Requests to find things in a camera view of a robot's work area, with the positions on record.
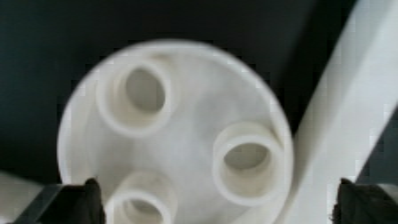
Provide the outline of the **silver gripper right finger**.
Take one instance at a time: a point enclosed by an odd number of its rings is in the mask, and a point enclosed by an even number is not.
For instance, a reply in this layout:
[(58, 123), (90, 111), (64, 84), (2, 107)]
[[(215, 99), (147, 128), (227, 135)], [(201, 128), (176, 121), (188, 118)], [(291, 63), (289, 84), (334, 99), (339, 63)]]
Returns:
[(398, 185), (341, 180), (332, 224), (398, 224)]

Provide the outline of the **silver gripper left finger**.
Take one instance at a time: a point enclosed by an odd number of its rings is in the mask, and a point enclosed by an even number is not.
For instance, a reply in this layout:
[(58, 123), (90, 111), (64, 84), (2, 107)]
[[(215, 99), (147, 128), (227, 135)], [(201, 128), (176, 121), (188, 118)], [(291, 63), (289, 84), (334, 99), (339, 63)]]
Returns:
[(48, 185), (12, 224), (106, 224), (96, 179), (89, 178), (82, 185)]

